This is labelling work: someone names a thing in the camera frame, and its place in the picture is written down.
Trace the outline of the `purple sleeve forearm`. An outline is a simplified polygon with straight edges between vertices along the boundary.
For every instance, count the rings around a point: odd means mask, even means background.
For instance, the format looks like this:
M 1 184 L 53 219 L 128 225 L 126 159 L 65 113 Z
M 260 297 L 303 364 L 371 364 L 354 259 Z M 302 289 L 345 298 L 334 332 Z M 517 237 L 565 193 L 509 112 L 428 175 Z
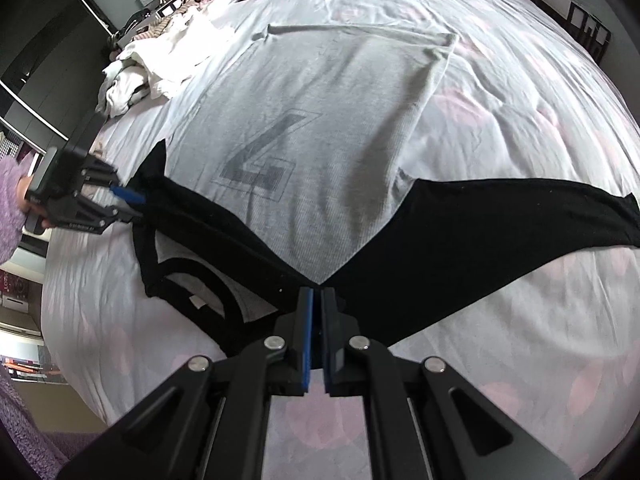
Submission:
M 31 163 L 30 156 L 25 157 L 21 162 L 10 156 L 4 156 L 1 159 L 1 263 L 6 263 L 12 258 L 22 238 L 26 214 L 18 204 L 17 188 L 20 181 L 28 175 Z

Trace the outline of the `person left hand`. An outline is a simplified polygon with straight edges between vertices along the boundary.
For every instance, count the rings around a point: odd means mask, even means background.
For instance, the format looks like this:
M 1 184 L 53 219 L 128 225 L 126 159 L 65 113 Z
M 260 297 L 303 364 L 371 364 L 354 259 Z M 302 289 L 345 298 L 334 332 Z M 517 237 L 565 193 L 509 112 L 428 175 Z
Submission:
M 53 224 L 47 219 L 46 211 L 42 207 L 31 203 L 26 198 L 26 192 L 29 188 L 30 182 L 32 182 L 32 177 L 27 176 L 21 177 L 21 179 L 17 182 L 16 199 L 18 209 L 23 214 L 30 214 L 31 212 L 34 212 L 41 218 L 41 226 L 43 227 L 43 229 L 52 229 Z

